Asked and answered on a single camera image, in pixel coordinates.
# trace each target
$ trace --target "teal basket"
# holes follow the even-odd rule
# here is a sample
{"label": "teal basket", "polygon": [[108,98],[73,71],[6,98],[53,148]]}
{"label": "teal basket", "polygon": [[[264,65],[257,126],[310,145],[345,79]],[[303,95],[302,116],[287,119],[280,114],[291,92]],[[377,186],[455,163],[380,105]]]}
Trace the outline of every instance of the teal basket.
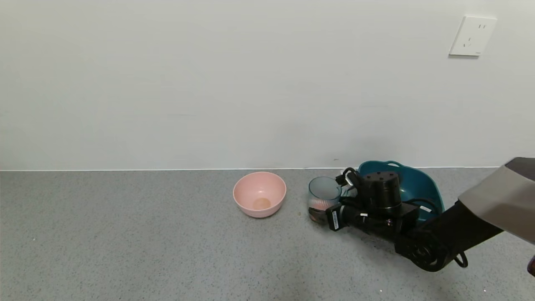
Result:
{"label": "teal basket", "polygon": [[[400,176],[400,190],[401,201],[406,202],[411,199],[427,199],[433,202],[439,211],[438,214],[444,212],[444,203],[440,197],[437,185],[433,179],[421,170],[404,166],[395,161],[366,161],[362,163],[358,172],[361,175],[367,175],[377,171],[393,171]],[[420,205],[429,208],[425,202],[414,202],[415,205]],[[434,213],[427,212],[420,209],[419,221],[424,222],[427,219],[436,216]]]}

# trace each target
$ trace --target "white wall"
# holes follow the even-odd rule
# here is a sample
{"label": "white wall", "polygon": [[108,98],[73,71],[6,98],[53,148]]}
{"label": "white wall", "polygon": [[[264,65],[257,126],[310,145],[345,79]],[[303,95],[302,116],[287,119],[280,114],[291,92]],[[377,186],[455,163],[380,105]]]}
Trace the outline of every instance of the white wall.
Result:
{"label": "white wall", "polygon": [[[465,14],[496,30],[480,58],[448,58]],[[3,0],[0,167],[535,156],[534,15],[528,0]]]}

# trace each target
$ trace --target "black cylinder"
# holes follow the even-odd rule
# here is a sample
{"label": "black cylinder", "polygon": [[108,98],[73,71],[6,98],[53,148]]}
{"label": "black cylinder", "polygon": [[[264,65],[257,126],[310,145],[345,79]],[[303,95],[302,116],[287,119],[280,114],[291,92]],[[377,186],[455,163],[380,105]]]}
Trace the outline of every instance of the black cylinder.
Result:
{"label": "black cylinder", "polygon": [[364,176],[369,187],[370,206],[392,212],[401,205],[400,181],[395,172],[378,171]]}

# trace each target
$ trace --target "basket handle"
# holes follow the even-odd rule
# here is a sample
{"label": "basket handle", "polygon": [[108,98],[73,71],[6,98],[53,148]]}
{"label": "basket handle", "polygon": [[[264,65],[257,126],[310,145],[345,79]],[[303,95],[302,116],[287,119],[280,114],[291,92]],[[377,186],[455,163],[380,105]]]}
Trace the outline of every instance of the basket handle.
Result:
{"label": "basket handle", "polygon": [[386,165],[396,166],[396,167],[405,167],[403,164],[396,161],[385,161],[383,162]]}

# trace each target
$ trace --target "gray countertop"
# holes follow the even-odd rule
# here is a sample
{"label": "gray countertop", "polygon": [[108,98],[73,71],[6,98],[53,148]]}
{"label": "gray countertop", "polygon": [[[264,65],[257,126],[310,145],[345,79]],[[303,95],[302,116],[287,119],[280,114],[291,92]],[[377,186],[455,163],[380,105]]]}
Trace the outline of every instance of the gray countertop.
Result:
{"label": "gray countertop", "polygon": [[[426,169],[446,208],[492,169]],[[251,171],[2,172],[1,299],[534,300],[535,247],[503,233],[429,273],[356,229],[307,216],[307,184],[335,170],[275,170],[266,219],[232,188]]]}

